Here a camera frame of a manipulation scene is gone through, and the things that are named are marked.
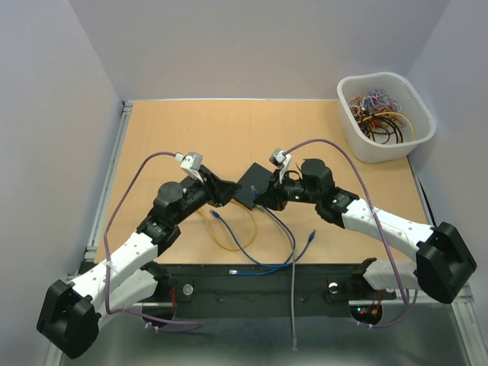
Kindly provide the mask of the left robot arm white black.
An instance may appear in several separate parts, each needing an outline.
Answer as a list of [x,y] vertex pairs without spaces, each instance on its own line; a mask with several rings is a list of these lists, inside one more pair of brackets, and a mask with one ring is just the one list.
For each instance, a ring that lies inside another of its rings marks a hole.
[[206,168],[201,179],[169,181],[159,187],[152,208],[116,251],[69,282],[52,283],[46,292],[37,331],[71,359],[95,342],[110,315],[139,300],[162,300],[169,294],[165,272],[154,261],[179,237],[178,225],[209,204],[222,207],[241,184],[218,178]]

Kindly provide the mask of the black network switch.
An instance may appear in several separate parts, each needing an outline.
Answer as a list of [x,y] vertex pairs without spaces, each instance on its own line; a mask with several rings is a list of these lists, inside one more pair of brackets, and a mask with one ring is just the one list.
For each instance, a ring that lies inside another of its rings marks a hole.
[[240,180],[238,180],[241,189],[233,198],[248,210],[252,210],[255,207],[255,191],[261,192],[267,188],[268,181],[271,177],[272,172],[256,162],[252,163]]
[[198,179],[193,179],[190,176],[186,176],[181,182],[180,185],[184,190],[188,190],[194,183],[200,183]]

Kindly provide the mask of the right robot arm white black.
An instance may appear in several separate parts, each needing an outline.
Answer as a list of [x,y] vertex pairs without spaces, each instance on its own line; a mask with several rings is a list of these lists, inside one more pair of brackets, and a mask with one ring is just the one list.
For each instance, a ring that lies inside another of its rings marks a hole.
[[415,264],[413,288],[439,303],[452,303],[477,269],[454,225],[430,226],[370,208],[358,195],[337,187],[331,169],[320,159],[305,160],[300,172],[301,177],[293,179],[275,170],[254,202],[277,211],[290,201],[313,204],[327,223],[387,241]]

